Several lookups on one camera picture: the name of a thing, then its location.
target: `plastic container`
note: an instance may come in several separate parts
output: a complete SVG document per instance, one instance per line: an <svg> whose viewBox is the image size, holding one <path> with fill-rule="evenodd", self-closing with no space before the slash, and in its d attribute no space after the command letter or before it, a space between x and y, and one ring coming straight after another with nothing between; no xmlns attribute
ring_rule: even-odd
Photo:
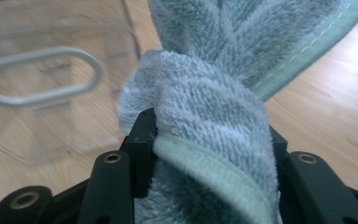
<svg viewBox="0 0 358 224"><path fill-rule="evenodd" d="M116 104L139 51L123 1L0 6L0 150L29 164L115 149Z"/></svg>

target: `towel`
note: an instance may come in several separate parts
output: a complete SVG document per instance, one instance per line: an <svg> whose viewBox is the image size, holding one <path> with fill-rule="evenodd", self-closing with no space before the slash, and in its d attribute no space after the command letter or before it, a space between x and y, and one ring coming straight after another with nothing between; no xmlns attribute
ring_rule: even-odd
<svg viewBox="0 0 358 224"><path fill-rule="evenodd" d="M280 223L263 102L358 21L350 0L149 0L162 49L120 96L120 129L154 107L158 156L136 223Z"/></svg>

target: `screw hole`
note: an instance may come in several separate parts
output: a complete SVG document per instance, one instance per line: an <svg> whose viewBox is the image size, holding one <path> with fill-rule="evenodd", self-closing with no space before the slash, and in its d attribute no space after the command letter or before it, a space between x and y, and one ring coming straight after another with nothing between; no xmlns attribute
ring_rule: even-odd
<svg viewBox="0 0 358 224"><path fill-rule="evenodd" d="M30 191L22 193L11 201L10 207L15 210L29 207L39 199L39 193Z"/></svg>
<svg viewBox="0 0 358 224"><path fill-rule="evenodd" d="M121 160L121 156L117 153L111 153L105 156L103 160L106 163L115 163Z"/></svg>
<svg viewBox="0 0 358 224"><path fill-rule="evenodd" d="M358 224L358 221L352 217L344 217L342 220L347 224Z"/></svg>
<svg viewBox="0 0 358 224"><path fill-rule="evenodd" d="M315 164L316 162L318 162L318 160L316 160L314 156L304 153L298 154L298 159L308 164Z"/></svg>
<svg viewBox="0 0 358 224"><path fill-rule="evenodd" d="M98 217L97 220L95 220L95 224L109 224L111 223L111 218L110 216L101 216Z"/></svg>

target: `hardwood floor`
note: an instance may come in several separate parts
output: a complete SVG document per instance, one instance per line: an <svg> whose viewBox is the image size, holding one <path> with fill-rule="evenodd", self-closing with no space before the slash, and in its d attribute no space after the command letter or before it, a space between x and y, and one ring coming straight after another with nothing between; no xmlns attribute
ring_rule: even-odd
<svg viewBox="0 0 358 224"><path fill-rule="evenodd" d="M158 45L145 0L128 0L142 52ZM358 24L332 50L266 102L270 124L290 151L325 159L358 189ZM117 146L122 140L119 136ZM51 162L23 165L0 151L0 201L13 190L42 185L56 194L90 176L96 148Z"/></svg>

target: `terry cloth towel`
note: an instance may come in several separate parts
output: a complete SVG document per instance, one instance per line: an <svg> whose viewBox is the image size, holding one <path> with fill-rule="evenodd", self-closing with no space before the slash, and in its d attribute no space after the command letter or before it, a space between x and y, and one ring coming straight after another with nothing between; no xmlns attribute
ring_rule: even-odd
<svg viewBox="0 0 358 224"><path fill-rule="evenodd" d="M358 0L149 0L162 49L123 88L120 128L155 108L158 156L136 223L279 223L263 101L358 21Z"/></svg>

